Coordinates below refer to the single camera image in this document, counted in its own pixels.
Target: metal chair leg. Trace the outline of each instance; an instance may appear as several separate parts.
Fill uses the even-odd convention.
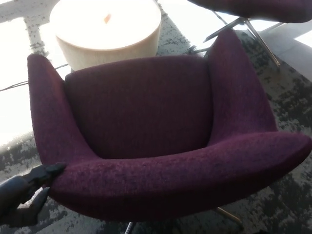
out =
[[[237,218],[236,216],[234,216],[233,214],[227,212],[226,210],[224,210],[220,207],[215,209],[215,212],[217,212],[218,214],[222,215],[223,217],[228,218],[229,220],[235,222],[236,224],[239,225],[241,230],[244,230],[244,226],[243,226],[242,221],[239,218]]]
[[[222,31],[226,30],[226,29],[232,29],[235,26],[244,23],[243,18],[239,17],[236,20],[234,20],[231,23],[226,24],[223,28],[220,28],[218,31],[212,33],[211,35],[209,35],[208,37],[206,37],[206,39],[203,41],[203,43],[211,40],[212,38],[217,37]],[[197,54],[197,53],[201,53],[201,52],[205,52],[207,51],[209,48],[204,48],[204,49],[200,49],[200,50],[195,50],[196,46],[191,46],[188,50],[189,54]]]
[[[133,228],[135,228],[135,225],[136,225],[135,222],[130,222],[124,234],[131,234],[131,232],[133,231]]]
[[[260,36],[260,34],[255,30],[255,28],[252,26],[252,24],[250,23],[249,19],[245,19],[245,24],[246,26],[249,28],[249,30],[255,35],[255,37],[258,39],[259,43],[261,44],[261,46],[263,47],[263,49],[267,52],[268,56],[270,57],[270,59],[275,63],[275,65],[277,67],[280,66],[279,61],[277,60],[277,58],[275,57],[275,55],[272,53],[272,51],[268,48],[268,46],[266,45],[266,43],[264,42],[264,40],[262,39],[262,37]]]

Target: robotic hand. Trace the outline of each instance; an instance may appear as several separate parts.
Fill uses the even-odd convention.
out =
[[[49,184],[61,174],[66,165],[57,163],[49,166],[41,165],[33,168],[26,175],[15,176],[0,185],[0,226],[10,228],[33,226],[38,223],[38,214],[43,208],[49,192]],[[35,192],[43,188],[27,208],[19,208],[20,204],[30,200]]]

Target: chair armrest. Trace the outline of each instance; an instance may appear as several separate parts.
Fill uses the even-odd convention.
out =
[[[64,92],[64,81],[47,58],[28,57],[30,108],[43,164],[96,157],[81,135]]]
[[[311,148],[308,136],[274,132],[238,136],[171,156],[99,159],[68,167],[50,196],[104,220],[173,218],[265,188],[298,166]]]
[[[210,145],[234,135],[277,131],[266,93],[233,30],[218,36],[208,63],[214,100]]]

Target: table top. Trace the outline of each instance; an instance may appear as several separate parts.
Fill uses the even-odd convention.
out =
[[[154,0],[60,0],[50,23],[58,38],[90,50],[116,50],[136,44],[161,24]]]

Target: upholstered fabric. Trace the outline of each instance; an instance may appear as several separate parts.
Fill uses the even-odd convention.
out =
[[[208,143],[213,112],[205,59],[110,63],[69,74],[65,92],[81,133],[101,158],[171,155]]]
[[[40,159],[43,164],[68,163],[53,183],[50,196],[91,217],[149,221],[213,209],[270,185],[299,165],[312,150],[308,136],[277,131],[266,95],[233,31],[220,34],[208,60],[195,56],[135,59],[88,68],[69,75],[64,82],[47,59],[31,55],[28,72]],[[158,100],[166,102],[164,111]],[[195,114],[182,113],[181,103],[185,112]],[[153,116],[145,110],[155,112],[158,119],[152,121]],[[114,119],[126,124],[114,123]],[[139,124],[143,130],[127,123]],[[116,127],[122,140],[136,139],[135,132],[124,132],[121,126],[137,131],[142,149],[140,141],[119,142],[108,124]],[[149,135],[145,124],[154,133]],[[177,133],[158,130],[153,124],[177,131],[190,142]],[[93,150],[87,143],[92,140],[92,131],[102,137],[100,132],[105,128],[113,136],[103,137],[102,144],[110,148],[99,147],[99,141]],[[142,139],[144,134],[147,139],[152,139],[153,134],[163,139],[154,138],[155,145],[151,145]],[[181,152],[180,142],[170,146],[171,137],[194,150]],[[113,156],[107,155],[110,150]],[[165,152],[175,154],[159,156]]]
[[[245,18],[301,23],[312,20],[311,0],[188,0],[201,7]]]

